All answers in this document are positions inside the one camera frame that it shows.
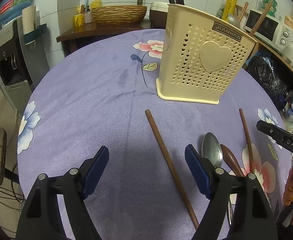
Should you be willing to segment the steel spoon ornate handle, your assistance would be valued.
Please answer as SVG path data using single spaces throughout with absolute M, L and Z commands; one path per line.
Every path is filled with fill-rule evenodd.
M 221 168 L 223 153 L 219 141 L 211 132 L 205 134 L 201 146 L 201 155 L 208 159 L 215 168 Z

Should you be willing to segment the brown chopstick crossing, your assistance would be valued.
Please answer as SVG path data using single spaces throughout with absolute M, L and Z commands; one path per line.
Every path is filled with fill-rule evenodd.
M 253 37 L 254 33 L 257 31 L 259 26 L 264 21 L 264 18 L 267 16 L 267 14 L 268 14 L 269 10 L 271 9 L 272 5 L 273 5 L 273 0 L 270 0 L 269 3 L 266 5 L 264 11 L 262 12 L 261 16 L 259 17 L 258 21 L 256 22 L 256 24 L 253 26 L 253 28 L 249 32 L 249 35 L 251 37 Z
M 246 142 L 247 142 L 247 147 L 248 147 L 248 152 L 249 152 L 249 167 L 250 167 L 250 173 L 254 173 L 254 159 L 253 159 L 253 151 L 252 151 L 252 146 L 251 146 L 251 139 L 249 135 L 249 129 L 247 127 L 245 115 L 243 113 L 243 110 L 240 108 L 239 109 L 239 114 L 240 118 L 243 124 L 243 129 L 246 137 Z

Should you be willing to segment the dark brown chopstick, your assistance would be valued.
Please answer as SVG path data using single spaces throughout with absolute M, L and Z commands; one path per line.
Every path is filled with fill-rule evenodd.
M 187 196 L 187 193 L 185 191 L 185 188 L 183 187 L 183 184 L 182 184 L 182 181 L 180 180 L 180 177 L 178 175 L 178 172 L 175 168 L 175 165 L 170 157 L 170 154 L 167 150 L 167 147 L 165 145 L 165 142 L 163 141 L 162 139 L 162 136 L 161 136 L 161 133 L 159 132 L 159 129 L 155 123 L 155 120 L 153 118 L 153 115 L 151 114 L 151 111 L 149 109 L 146 109 L 145 110 L 145 115 L 146 115 L 146 118 L 149 122 L 149 125 L 151 127 L 151 130 L 154 134 L 154 137 L 158 143 L 158 146 L 161 150 L 161 153 L 167 163 L 167 166 L 168 166 L 168 169 L 170 170 L 170 173 L 172 175 L 172 178 L 173 178 L 173 181 L 175 183 L 175 186 L 177 188 L 177 191 L 183 201 L 183 204 L 185 205 L 185 208 L 189 214 L 189 217 L 193 223 L 193 226 L 195 229 L 197 229 L 199 227 L 199 222 L 198 222 L 198 219 L 195 215 L 195 212 L 192 208 L 192 205 L 191 205 L 191 202 Z

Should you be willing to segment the long steel spoon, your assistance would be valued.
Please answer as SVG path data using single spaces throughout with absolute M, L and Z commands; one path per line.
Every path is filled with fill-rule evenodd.
M 229 14 L 227 17 L 227 21 L 229 22 L 229 24 L 237 27 L 238 29 L 240 29 L 240 22 L 238 20 L 237 16 L 234 16 L 233 14 Z

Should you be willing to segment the reddish brown chopstick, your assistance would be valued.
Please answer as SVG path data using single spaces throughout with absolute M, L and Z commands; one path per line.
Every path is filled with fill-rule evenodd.
M 241 20 L 242 20 L 242 18 L 244 16 L 244 14 L 245 14 L 246 9 L 247 9 L 248 6 L 249 6 L 249 3 L 248 2 L 245 2 L 245 4 L 244 4 L 244 6 L 243 6 L 243 8 L 242 8 L 242 10 L 241 10 L 241 12 L 240 12 L 240 14 L 238 16 L 238 21 L 239 22 L 241 22 Z

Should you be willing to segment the wooden shelf unit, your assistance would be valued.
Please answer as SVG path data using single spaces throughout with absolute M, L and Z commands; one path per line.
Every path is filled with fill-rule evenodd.
M 261 49 L 265 49 L 269 51 L 272 55 L 272 57 L 275 57 L 277 61 L 281 61 L 281 65 L 284 65 L 292 74 L 293 74 L 293 66 L 291 66 L 277 51 L 272 49 L 270 46 L 265 44 L 264 42 L 260 41 L 259 39 L 256 38 L 256 45 L 254 46 L 250 58 L 253 57 L 253 55 L 257 52 L 260 51 Z

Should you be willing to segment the purple floral tablecloth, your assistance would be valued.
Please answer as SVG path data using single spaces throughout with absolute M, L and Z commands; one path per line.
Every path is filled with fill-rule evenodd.
M 213 133 L 246 167 L 247 145 L 239 109 L 249 128 L 255 174 L 272 212 L 282 194 L 291 155 L 257 130 L 259 120 L 283 125 L 268 94 L 241 69 L 217 105 L 166 101 L 158 97 L 159 63 L 139 42 L 162 41 L 163 30 L 133 31 L 102 40 L 64 58 L 30 97 L 18 139 L 18 172 L 24 194 L 39 174 L 65 174 L 106 146 L 110 159 L 87 210 L 103 239 L 191 239 L 195 228 L 177 192 L 145 116 L 149 109 L 198 219 L 208 205 L 186 164 L 188 144 L 200 150 Z

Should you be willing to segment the white microwave oven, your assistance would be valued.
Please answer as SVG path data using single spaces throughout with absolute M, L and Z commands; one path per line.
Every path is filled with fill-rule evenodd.
M 244 24 L 244 30 L 249 33 L 261 15 L 261 11 L 250 10 Z M 286 46 L 293 41 L 293 29 L 274 17 L 266 15 L 254 33 L 254 37 L 283 54 Z

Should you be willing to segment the dark wooden sink table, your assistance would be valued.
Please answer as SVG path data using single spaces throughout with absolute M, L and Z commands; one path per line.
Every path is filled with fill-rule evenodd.
M 150 29 L 151 22 L 142 20 L 137 23 L 122 23 L 119 25 L 101 25 L 96 23 L 73 27 L 56 38 L 62 45 L 66 56 L 91 43 L 114 37 L 135 30 Z

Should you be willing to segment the grey water dispenser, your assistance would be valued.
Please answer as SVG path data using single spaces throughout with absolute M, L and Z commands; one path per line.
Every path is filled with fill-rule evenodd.
M 0 30 L 0 89 L 19 114 L 49 71 L 42 38 L 47 25 L 38 16 L 31 5 Z

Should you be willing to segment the yellow mug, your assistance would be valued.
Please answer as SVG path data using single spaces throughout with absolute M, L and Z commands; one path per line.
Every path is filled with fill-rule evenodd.
M 85 14 L 74 15 L 74 26 L 80 27 L 85 24 Z

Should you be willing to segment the yellow cylindrical box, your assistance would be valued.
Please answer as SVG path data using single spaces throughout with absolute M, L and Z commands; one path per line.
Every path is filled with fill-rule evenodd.
M 237 0 L 226 0 L 225 8 L 223 10 L 222 20 L 228 21 L 229 15 L 233 15 L 236 8 Z

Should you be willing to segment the white brown rice cooker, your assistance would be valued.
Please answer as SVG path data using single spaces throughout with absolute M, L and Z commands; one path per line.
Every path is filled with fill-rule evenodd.
M 165 29 L 167 23 L 169 3 L 166 2 L 153 2 L 149 10 L 149 19 L 151 28 Z

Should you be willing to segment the yellow soap dispenser bottle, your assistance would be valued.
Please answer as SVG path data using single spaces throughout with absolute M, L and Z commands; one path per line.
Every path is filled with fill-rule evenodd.
M 93 0 L 92 3 L 90 4 L 90 8 L 99 8 L 102 7 L 102 1 L 101 0 Z

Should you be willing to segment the blue water jug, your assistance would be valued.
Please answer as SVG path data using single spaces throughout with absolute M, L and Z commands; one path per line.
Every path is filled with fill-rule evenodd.
M 22 10 L 31 5 L 31 0 L 2 0 L 0 3 L 0 25 L 21 16 Z

